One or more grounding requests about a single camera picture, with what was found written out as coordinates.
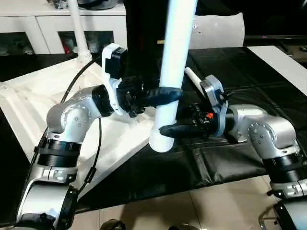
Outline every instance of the black tablecloth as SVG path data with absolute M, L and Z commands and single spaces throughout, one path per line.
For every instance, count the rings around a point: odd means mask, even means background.
M 0 57 L 3 65 L 0 81 L 70 58 L 72 56 L 69 55 Z M 187 66 L 200 78 L 213 74 L 226 90 L 234 91 L 235 94 L 230 98 L 231 104 L 255 104 L 272 115 L 287 118 L 297 130 L 303 152 L 307 150 L 307 97 L 247 48 L 192 50 Z M 185 96 L 179 103 L 180 107 L 201 102 L 201 97 L 187 77 L 183 89 Z M 0 198 L 0 223 L 6 223 L 14 220 L 28 162 L 2 112 L 0 118 L 0 172 L 5 177 L 4 195 Z M 224 137 L 181 139 L 175 142 L 168 153 L 154 152 L 147 145 L 81 198 L 78 211 L 110 207 L 263 174 L 265 170 L 261 159 L 249 143 L 234 144 Z

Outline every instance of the white platform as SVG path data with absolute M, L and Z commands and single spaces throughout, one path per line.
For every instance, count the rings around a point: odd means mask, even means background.
M 250 46 L 253 53 L 307 96 L 307 69 L 275 46 Z
M 77 67 L 77 59 L 72 59 L 0 83 L 0 107 L 28 160 L 31 160 L 34 147 L 47 127 L 48 110 L 60 102 L 72 78 L 79 71 Z M 77 80 L 68 98 L 79 89 L 102 84 L 100 76 L 101 67 L 97 64 L 92 65 Z M 145 113 L 137 118 L 113 114 L 102 119 L 102 147 L 96 166 L 97 172 L 81 196 L 148 143 L 153 116 L 154 109 L 147 108 Z M 77 180 L 74 183 L 76 187 L 81 186 L 88 169 L 92 166 L 98 136 L 99 126 L 96 120 L 82 144 Z

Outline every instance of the wire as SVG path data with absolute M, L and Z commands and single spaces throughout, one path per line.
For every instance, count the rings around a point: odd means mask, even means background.
M 65 102 L 69 92 L 71 91 L 73 85 L 75 84 L 75 82 L 77 81 L 77 79 L 83 74 L 83 72 L 89 68 L 99 57 L 92 59 L 89 63 L 87 63 L 85 66 L 83 66 L 83 68 L 77 73 L 77 75 L 72 79 L 71 83 L 69 84 L 66 92 L 64 93 L 64 96 L 61 100 L 61 103 Z
M 81 188 L 78 191 L 78 195 L 82 192 L 82 190 L 85 188 L 85 186 L 90 183 L 95 175 L 96 172 L 96 164 L 98 161 L 98 156 L 99 156 L 99 151 L 101 148 L 101 139 L 102 139 L 102 128 L 101 128 L 101 118 L 98 119 L 99 122 L 99 142 L 98 142 L 98 148 L 97 148 L 97 152 L 96 152 L 96 156 L 95 156 L 95 160 L 93 162 L 92 167 L 90 168 L 89 172 L 87 173 L 84 183 L 81 186 Z

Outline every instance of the white pvc pipe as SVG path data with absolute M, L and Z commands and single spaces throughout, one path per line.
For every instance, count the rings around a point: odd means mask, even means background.
M 81 24 L 81 18 L 79 14 L 79 6 L 77 0 L 69 0 L 69 9 L 71 11 L 71 18 L 73 21 L 73 27 L 78 46 L 78 58 L 82 64 L 92 60 L 92 55 L 87 47 L 84 30 Z
M 181 88 L 196 4 L 197 0 L 170 0 L 160 87 Z M 157 106 L 155 125 L 149 138 L 153 150 L 166 152 L 173 147 L 174 139 L 162 136 L 159 128 L 175 123 L 177 107 L 178 101 Z
M 201 88 L 200 78 L 189 67 L 186 67 L 184 71 L 187 74 L 187 76 L 191 79 L 193 84 L 196 86 L 196 88 L 201 92 L 201 94 L 205 96 Z

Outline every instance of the tiled floor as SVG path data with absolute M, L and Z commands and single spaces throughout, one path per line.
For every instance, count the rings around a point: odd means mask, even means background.
M 120 219 L 127 230 L 168 230 L 188 223 L 203 230 L 258 230 L 258 216 L 276 199 L 267 197 L 269 178 L 255 177 L 167 195 L 75 217 L 72 230 L 98 230 L 109 219 Z M 268 230 L 279 230 L 272 222 Z

